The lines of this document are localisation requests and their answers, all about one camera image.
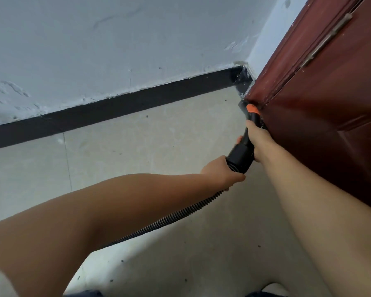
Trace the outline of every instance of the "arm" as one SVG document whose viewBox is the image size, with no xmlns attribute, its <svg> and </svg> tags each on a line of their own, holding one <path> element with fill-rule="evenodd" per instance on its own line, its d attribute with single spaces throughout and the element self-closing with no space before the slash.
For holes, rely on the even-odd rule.
<svg viewBox="0 0 371 297">
<path fill-rule="evenodd" d="M 247 122 L 249 137 L 302 245 L 337 297 L 371 296 L 371 208 Z"/>
<path fill-rule="evenodd" d="M 62 296 L 92 251 L 243 181 L 225 156 L 200 174 L 119 176 L 0 221 L 0 271 L 22 296 Z"/>
</svg>

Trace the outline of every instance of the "white wall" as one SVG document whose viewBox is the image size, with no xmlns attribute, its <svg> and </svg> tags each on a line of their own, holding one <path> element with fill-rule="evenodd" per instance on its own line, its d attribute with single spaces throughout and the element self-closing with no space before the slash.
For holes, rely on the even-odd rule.
<svg viewBox="0 0 371 297">
<path fill-rule="evenodd" d="M 247 62 L 257 77 L 276 50 L 307 0 L 278 0 L 273 7 Z"/>
<path fill-rule="evenodd" d="M 276 1 L 0 0 L 0 124 L 245 61 Z"/>
</svg>

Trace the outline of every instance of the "baseboard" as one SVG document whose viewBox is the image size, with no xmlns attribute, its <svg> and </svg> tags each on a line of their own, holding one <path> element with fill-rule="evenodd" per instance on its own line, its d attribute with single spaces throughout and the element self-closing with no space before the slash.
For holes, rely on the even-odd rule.
<svg viewBox="0 0 371 297">
<path fill-rule="evenodd" d="M 188 79 L 122 94 L 29 119 L 0 125 L 0 148 L 47 137 L 132 114 L 140 110 L 195 97 L 236 84 L 240 93 L 253 79 L 237 66 Z"/>
</svg>

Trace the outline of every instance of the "orange button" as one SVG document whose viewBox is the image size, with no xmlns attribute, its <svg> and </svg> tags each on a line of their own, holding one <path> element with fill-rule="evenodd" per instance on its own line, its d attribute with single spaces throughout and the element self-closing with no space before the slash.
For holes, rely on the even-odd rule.
<svg viewBox="0 0 371 297">
<path fill-rule="evenodd" d="M 247 104 L 246 109 L 249 113 L 255 112 L 256 114 L 261 115 L 257 107 L 255 107 L 253 104 Z"/>
</svg>

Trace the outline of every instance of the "metal hinge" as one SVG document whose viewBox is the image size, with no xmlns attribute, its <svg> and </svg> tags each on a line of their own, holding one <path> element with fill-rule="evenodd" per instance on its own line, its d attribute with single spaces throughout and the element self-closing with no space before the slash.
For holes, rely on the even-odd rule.
<svg viewBox="0 0 371 297">
<path fill-rule="evenodd" d="M 334 36 L 352 19 L 353 15 L 351 13 L 345 14 L 345 16 L 334 26 L 329 34 L 318 44 L 316 48 L 307 56 L 305 61 L 300 65 L 300 68 L 306 67 L 316 55 L 324 49 L 324 47 L 333 39 Z"/>
</svg>

